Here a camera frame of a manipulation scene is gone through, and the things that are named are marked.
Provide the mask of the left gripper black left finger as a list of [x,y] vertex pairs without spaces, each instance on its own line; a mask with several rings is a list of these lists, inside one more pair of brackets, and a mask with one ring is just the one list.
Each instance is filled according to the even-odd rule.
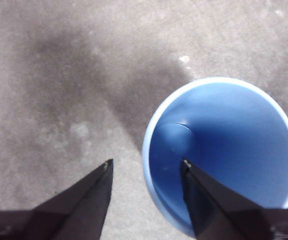
[[98,240],[109,208],[113,160],[33,209],[0,210],[0,240]]

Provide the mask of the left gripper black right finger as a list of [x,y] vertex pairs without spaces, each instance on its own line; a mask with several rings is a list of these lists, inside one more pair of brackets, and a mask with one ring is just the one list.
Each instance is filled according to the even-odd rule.
[[196,239],[288,240],[288,208],[261,207],[187,159],[181,182]]

